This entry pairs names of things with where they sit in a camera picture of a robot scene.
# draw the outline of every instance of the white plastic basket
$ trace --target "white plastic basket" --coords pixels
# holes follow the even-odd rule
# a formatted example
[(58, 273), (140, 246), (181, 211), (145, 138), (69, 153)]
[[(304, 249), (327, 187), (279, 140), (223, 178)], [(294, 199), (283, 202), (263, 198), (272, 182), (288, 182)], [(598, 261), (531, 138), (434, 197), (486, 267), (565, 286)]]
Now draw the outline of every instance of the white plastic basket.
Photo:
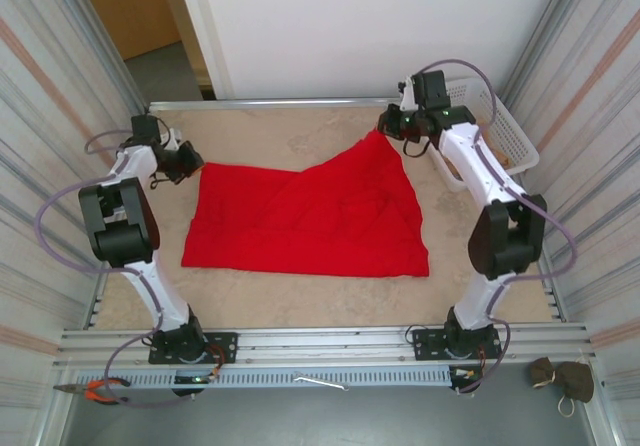
[[(451, 98), (452, 106), (465, 105), (475, 116), (476, 121), (487, 123), (491, 119), (491, 97), (481, 79), (466, 78), (449, 81), (447, 82), (447, 93)], [(531, 144), (522, 128), (518, 126), (516, 120), (499, 99), (497, 105), (498, 113), (496, 121), (489, 129), (489, 138), (511, 160), (513, 167), (506, 171), (507, 174), (513, 176), (538, 164), (540, 156), (538, 156), (535, 146)], [(467, 189), (464, 182), (457, 179), (449, 170), (436, 148), (429, 148), (428, 153), (450, 191), (456, 193)]]

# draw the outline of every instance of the red cloth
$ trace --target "red cloth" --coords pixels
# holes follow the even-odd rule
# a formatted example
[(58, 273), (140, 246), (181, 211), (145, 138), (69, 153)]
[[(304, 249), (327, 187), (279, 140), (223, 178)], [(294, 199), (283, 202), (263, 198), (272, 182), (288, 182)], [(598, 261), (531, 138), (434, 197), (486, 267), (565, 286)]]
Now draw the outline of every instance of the red cloth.
[(182, 266), (332, 276), (428, 276), (402, 160), (369, 133), (302, 172), (207, 163)]

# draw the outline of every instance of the orange-handled pliers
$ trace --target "orange-handled pliers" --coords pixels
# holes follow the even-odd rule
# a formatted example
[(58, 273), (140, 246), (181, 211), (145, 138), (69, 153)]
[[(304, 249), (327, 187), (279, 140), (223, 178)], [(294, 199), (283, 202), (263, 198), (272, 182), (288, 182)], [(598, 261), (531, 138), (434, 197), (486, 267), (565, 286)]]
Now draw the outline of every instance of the orange-handled pliers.
[[(109, 378), (109, 384), (120, 384), (122, 386), (131, 386), (131, 383), (126, 379), (121, 378)], [(57, 389), (58, 391), (62, 391), (64, 393), (71, 394), (84, 394), (84, 397), (95, 401), (99, 404), (104, 404), (106, 406), (112, 406), (114, 404), (118, 404), (117, 401), (114, 401), (112, 398), (106, 398), (96, 393), (96, 389), (104, 386), (104, 380), (100, 379), (98, 381), (90, 381), (89, 384), (61, 384), (58, 386), (54, 386), (53, 389)], [(127, 398), (120, 398), (123, 401), (127, 401)]]

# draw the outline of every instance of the purple cable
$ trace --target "purple cable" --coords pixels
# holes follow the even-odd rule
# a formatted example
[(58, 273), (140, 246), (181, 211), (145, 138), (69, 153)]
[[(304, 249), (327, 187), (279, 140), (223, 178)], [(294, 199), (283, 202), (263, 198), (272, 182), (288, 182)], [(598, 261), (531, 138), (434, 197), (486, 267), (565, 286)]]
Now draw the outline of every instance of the purple cable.
[(491, 366), (491, 368), (489, 368), (486, 374), (482, 378), (478, 379), (477, 381), (474, 381), (470, 385), (465, 386), (464, 388), (459, 390), (460, 393), (466, 393), (471, 391), (472, 389), (477, 388), (487, 378), (492, 376), (495, 373), (495, 370), (498, 369), (498, 366), (500, 366), (500, 363), (502, 363), (502, 360), (504, 359), (505, 355), (507, 354), (507, 349), (509, 347), (509, 343), (511, 342), (511, 328), (509, 327), (509, 323), (503, 319), (498, 319), (491, 316), (493, 312), (493, 307), (495, 303), (498, 301), (500, 294), (502, 294), (504, 287), (516, 281), (526, 281), (526, 280), (532, 280), (532, 279), (538, 279), (538, 280), (551, 279), (566, 273), (576, 264), (576, 261), (578, 259), (578, 247), (576, 244), (576, 240), (571, 234), (571, 232), (562, 223), (560, 223), (560, 221), (554, 218), (551, 214), (547, 213), (544, 209), (540, 208), (538, 205), (532, 203), (528, 199), (522, 197), (522, 195), (518, 194), (516, 191), (509, 188), (500, 177), (500, 174), (498, 174), (498, 172), (495, 169), (493, 169), (493, 166), (491, 165), (487, 157), (482, 152), (482, 149), (478, 147), (478, 142), (482, 137), (482, 133), (487, 131), (491, 127), (491, 125), (495, 123), (496, 116), (498, 115), (498, 104), (497, 104), (498, 101), (496, 98), (496, 92), (491, 86), (491, 81), (489, 81), (489, 78), (487, 77), (487, 75), (484, 74), (474, 64), (468, 61), (464, 61), (463, 59), (455, 59), (455, 58), (442, 59), (440, 61), (436, 61), (435, 63), (431, 63), (430, 65), (425, 66), (420, 71), (418, 71), (417, 74), (428, 71), (429, 69), (434, 68), (436, 66), (440, 66), (441, 64), (460, 64), (462, 66), (466, 66), (472, 69), (473, 71), (475, 71), (478, 74), (478, 76), (482, 78), (485, 85), (487, 86), (487, 90), (489, 91), (489, 96), (491, 97), (491, 119), (486, 125), (479, 127), (478, 131), (476, 132), (476, 136), (473, 139), (474, 148), (478, 153), (478, 157), (480, 158), (480, 161), (482, 161), (482, 164), (484, 164), (485, 167), (489, 170), (489, 173), (491, 174), (491, 176), (493, 176), (493, 179), (495, 179), (498, 182), (500, 187), (504, 188), (504, 190), (507, 193), (509, 193), (514, 199), (516, 199), (520, 204), (528, 207), (539, 216), (542, 216), (546, 221), (553, 224), (564, 235), (564, 237), (567, 238), (567, 242), (569, 243), (569, 247), (571, 249), (571, 258), (569, 258), (569, 261), (567, 262), (567, 264), (565, 264), (561, 268), (546, 274), (530, 274), (525, 276), (512, 276), (510, 278), (507, 278), (502, 284), (502, 286), (498, 288), (498, 290), (494, 293), (493, 297), (491, 298), (491, 301), (489, 301), (489, 304), (487, 305), (487, 309), (485, 312), (487, 314), (487, 317), (491, 321), (493, 321), (496, 324), (501, 324), (505, 327), (507, 337), (505, 338), (505, 341), (504, 341), (504, 347), (502, 348), (502, 353), (500, 353), (500, 356), (498, 356), (498, 358), (496, 359), (496, 362), (493, 364), (493, 366)]
[(182, 403), (184, 400), (189, 399), (189, 396), (184, 396), (184, 397), (177, 398), (177, 399), (172, 399), (172, 400), (169, 400), (169, 401), (161, 401), (161, 402), (157, 402), (157, 403), (129, 403), (125, 399), (122, 399), (121, 397), (119, 397), (111, 389), (111, 386), (109, 384), (109, 369), (111, 368), (111, 365), (113, 364), (113, 361), (116, 359), (116, 356), (118, 356), (118, 354), (120, 354), (122, 352), (122, 350), (124, 350), (127, 346), (129, 346), (129, 345), (131, 345), (131, 344), (133, 344), (133, 343), (135, 343), (137, 341), (140, 341), (143, 338), (147, 338), (149, 336), (153, 336), (162, 327), (162, 321), (163, 321), (162, 307), (160, 305), (160, 301), (158, 300), (158, 297), (156, 296), (156, 293), (153, 291), (153, 288), (151, 288), (151, 285), (147, 281), (147, 278), (145, 278), (144, 275), (142, 275), (140, 273), (140, 271), (137, 271), (137, 270), (135, 270), (133, 268), (126, 268), (126, 267), (125, 268), (95, 268), (95, 267), (92, 267), (92, 266), (83, 266), (82, 264), (74, 263), (73, 261), (70, 261), (69, 259), (67, 259), (64, 256), (62, 256), (61, 254), (59, 254), (57, 251), (55, 251), (51, 247), (51, 245), (47, 242), (46, 238), (44, 237), (44, 233), (42, 232), (42, 217), (44, 216), (44, 213), (47, 211), (47, 209), (49, 209), (51, 207), (51, 205), (53, 205), (53, 203), (58, 201), (62, 196), (66, 195), (66, 194), (69, 194), (72, 191), (76, 191), (78, 189), (85, 188), (87, 186), (94, 186), (96, 184), (104, 183), (105, 181), (109, 181), (111, 179), (114, 179), (116, 177), (116, 175), (120, 171), (122, 171), (122, 169), (124, 169), (124, 167), (126, 166), (127, 162), (128, 162), (128, 159), (125, 159), (125, 161), (122, 162), (122, 164), (119, 166), (118, 170), (116, 170), (114, 174), (111, 174), (111, 175), (106, 176), (104, 178), (90, 179), (90, 180), (87, 180), (87, 181), (81, 181), (80, 183), (74, 184), (72, 186), (68, 186), (68, 187), (64, 188), (63, 190), (57, 192), (56, 194), (52, 195), (40, 207), (40, 209), (36, 213), (36, 217), (35, 217), (33, 223), (34, 223), (34, 231), (35, 231), (35, 234), (36, 234), (36, 238), (38, 239), (38, 243), (40, 244), (42, 249), (44, 249), (45, 252), (47, 254), (49, 254), (49, 256), (51, 256), (53, 259), (55, 259), (59, 263), (62, 263), (65, 266), (67, 266), (68, 268), (71, 268), (71, 269), (73, 269), (75, 271), (79, 271), (81, 273), (91, 273), (91, 274), (129, 273), (129, 274), (134, 274), (134, 275), (138, 276), (138, 278), (140, 279), (140, 281), (144, 285), (145, 289), (149, 293), (149, 296), (151, 297), (151, 300), (153, 301), (153, 305), (156, 308), (156, 312), (158, 313), (158, 322), (153, 327), (153, 329), (151, 331), (149, 331), (148, 333), (140, 334), (140, 335), (136, 336), (135, 338), (128, 340), (123, 345), (118, 347), (111, 354), (111, 356), (107, 360), (107, 365), (104, 368), (104, 387), (107, 390), (107, 392), (113, 397), (113, 400), (117, 401), (120, 404), (124, 404), (125, 406), (128, 406), (130, 408), (136, 408), (136, 409), (152, 409), (152, 408), (159, 408), (159, 407), (164, 407), (164, 406), (172, 406), (172, 405), (177, 404), (177, 403)]
[(120, 146), (106, 146), (104, 148), (89, 150), (89, 145), (91, 145), (91, 143), (93, 143), (96, 139), (100, 139), (105, 136), (111, 136), (112, 134), (133, 134), (133, 132), (130, 129), (112, 129), (111, 131), (105, 131), (103, 133), (96, 134), (94, 137), (89, 139), (89, 141), (84, 143), (85, 154), (96, 154), (102, 153), (104, 151), (115, 151), (117, 149), (120, 149)]

